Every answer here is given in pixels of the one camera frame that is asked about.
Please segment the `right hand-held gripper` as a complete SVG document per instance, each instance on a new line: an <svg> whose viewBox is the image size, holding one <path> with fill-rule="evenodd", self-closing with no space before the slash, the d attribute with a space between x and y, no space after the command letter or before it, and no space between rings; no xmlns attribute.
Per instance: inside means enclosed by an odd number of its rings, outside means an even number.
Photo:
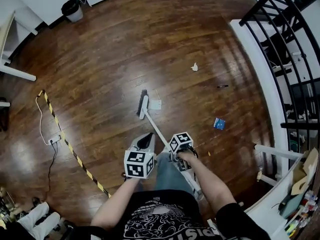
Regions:
<svg viewBox="0 0 320 240"><path fill-rule="evenodd" d="M178 157L178 153L191 151L198 158L198 153L194 148L194 141L187 132L174 134L169 142L170 159L175 162L179 171L187 171L191 169L190 165Z"/></svg>

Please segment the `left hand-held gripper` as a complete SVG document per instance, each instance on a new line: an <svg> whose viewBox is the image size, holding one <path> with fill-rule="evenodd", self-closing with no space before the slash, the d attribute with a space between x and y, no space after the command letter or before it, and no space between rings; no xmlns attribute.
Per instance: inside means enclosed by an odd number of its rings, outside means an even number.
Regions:
<svg viewBox="0 0 320 240"><path fill-rule="evenodd" d="M123 162L127 178L147 179L155 167L155 154L126 150Z"/></svg>

